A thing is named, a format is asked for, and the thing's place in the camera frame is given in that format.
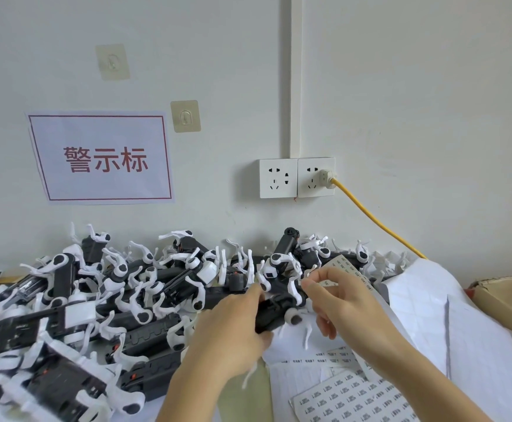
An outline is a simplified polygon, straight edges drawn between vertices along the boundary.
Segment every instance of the person's right hand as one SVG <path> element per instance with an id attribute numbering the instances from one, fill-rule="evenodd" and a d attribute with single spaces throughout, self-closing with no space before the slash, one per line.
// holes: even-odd
<path id="1" fill-rule="evenodd" d="M 330 280 L 337 286 L 323 287 Z M 313 301 L 317 325 L 323 336 L 334 339 L 337 333 L 376 370 L 385 372 L 414 348 L 399 333 L 364 283 L 333 267 L 313 271 L 301 282 Z"/>

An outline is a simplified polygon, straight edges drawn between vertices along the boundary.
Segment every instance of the plug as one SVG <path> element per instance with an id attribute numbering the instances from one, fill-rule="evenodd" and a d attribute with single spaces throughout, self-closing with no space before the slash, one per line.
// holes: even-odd
<path id="1" fill-rule="evenodd" d="M 332 179 L 336 178 L 336 175 L 332 170 L 321 170 L 318 175 L 318 182 L 321 186 L 333 190 L 336 185 L 331 182 Z"/>

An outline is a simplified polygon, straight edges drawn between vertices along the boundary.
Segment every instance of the yellow cable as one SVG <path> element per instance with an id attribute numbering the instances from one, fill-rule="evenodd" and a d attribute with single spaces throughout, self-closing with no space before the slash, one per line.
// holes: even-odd
<path id="1" fill-rule="evenodd" d="M 389 234 L 391 237 L 393 237 L 395 240 L 399 241 L 400 243 L 404 244 L 407 248 L 409 248 L 411 251 L 413 251 L 414 253 L 416 253 L 419 257 L 421 257 L 422 259 L 428 259 L 426 256 L 424 256 L 423 254 L 421 254 L 420 251 L 418 251 L 417 249 L 415 249 L 414 247 L 412 247 L 412 245 L 410 245 L 410 243 L 408 243 L 406 240 L 400 238 L 397 234 L 395 234 L 393 231 L 391 231 L 389 228 L 387 228 L 384 224 L 382 224 L 381 222 L 379 222 L 379 220 L 373 216 L 365 207 L 363 204 L 361 204 L 357 198 L 355 198 L 352 193 L 350 191 L 348 191 L 346 189 L 346 187 L 344 187 L 343 184 L 341 184 L 340 182 L 338 182 L 338 180 L 332 178 L 330 179 L 330 182 L 334 185 L 336 185 L 338 188 L 340 188 L 340 190 L 346 194 L 348 196 L 349 199 L 351 199 L 353 201 L 353 203 L 358 206 L 359 210 L 361 210 L 362 212 L 364 212 L 365 216 L 367 216 L 368 218 L 370 218 L 379 228 L 381 228 L 383 231 L 385 231 L 387 234 Z"/>

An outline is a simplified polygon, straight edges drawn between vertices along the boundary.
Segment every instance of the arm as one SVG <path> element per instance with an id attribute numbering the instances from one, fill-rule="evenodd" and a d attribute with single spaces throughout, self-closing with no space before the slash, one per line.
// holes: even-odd
<path id="1" fill-rule="evenodd" d="M 209 421 L 225 384 L 248 371 L 272 343 L 273 333 L 256 334 L 260 284 L 231 295 L 199 315 L 186 356 L 174 373 L 157 421 Z"/>
<path id="2" fill-rule="evenodd" d="M 334 287 L 318 282 L 330 280 Z M 325 267 L 302 282 L 313 301 L 317 325 L 324 336 L 337 334 L 373 368 L 393 383 L 424 422 L 491 422 L 425 356 L 393 326 L 383 308 L 361 280 Z"/>

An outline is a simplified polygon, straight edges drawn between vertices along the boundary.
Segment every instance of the white wall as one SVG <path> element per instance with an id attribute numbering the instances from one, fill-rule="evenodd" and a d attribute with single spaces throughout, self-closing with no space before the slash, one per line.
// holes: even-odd
<path id="1" fill-rule="evenodd" d="M 512 273 L 512 0 L 304 1 L 302 155 L 337 157 L 367 207 L 460 278 Z M 94 46 L 117 42 L 131 79 L 102 81 Z M 254 160 L 286 156 L 288 98 L 288 0 L 0 0 L 0 262 L 60 251 L 70 220 L 116 245 L 190 228 L 261 249 L 295 226 L 400 250 L 339 192 L 258 198 Z M 25 112 L 181 99 L 202 131 L 170 135 L 175 204 L 47 204 Z"/>
<path id="2" fill-rule="evenodd" d="M 366 207 L 465 282 L 512 274 L 512 0 L 303 11 L 303 151 L 336 155 Z M 391 242 L 341 197 L 331 212 Z"/>

